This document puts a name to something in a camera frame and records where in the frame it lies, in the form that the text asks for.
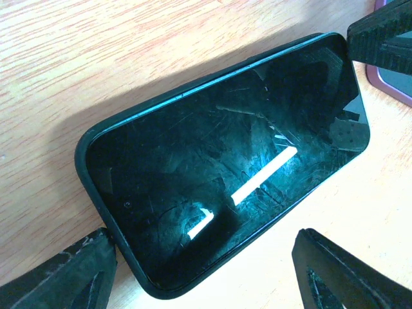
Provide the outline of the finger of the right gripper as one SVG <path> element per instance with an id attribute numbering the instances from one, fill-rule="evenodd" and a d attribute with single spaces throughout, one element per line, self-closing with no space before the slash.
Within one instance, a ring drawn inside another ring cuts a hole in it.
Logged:
<path id="1" fill-rule="evenodd" d="M 411 74 L 411 1 L 392 1 L 348 27 L 348 57 L 390 71 Z"/>

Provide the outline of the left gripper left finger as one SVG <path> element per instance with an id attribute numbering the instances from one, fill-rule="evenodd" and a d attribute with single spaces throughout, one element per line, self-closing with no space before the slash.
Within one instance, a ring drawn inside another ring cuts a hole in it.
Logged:
<path id="1" fill-rule="evenodd" d="M 99 228 L 1 286 L 1 308 L 106 308 L 116 269 L 115 244 Z"/>

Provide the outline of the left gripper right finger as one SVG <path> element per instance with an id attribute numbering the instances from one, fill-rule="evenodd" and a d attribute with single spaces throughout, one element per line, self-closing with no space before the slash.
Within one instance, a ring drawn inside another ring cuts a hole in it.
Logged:
<path id="1" fill-rule="evenodd" d="M 292 259 L 305 308 L 411 308 L 411 290 L 314 229 L 301 229 Z"/>

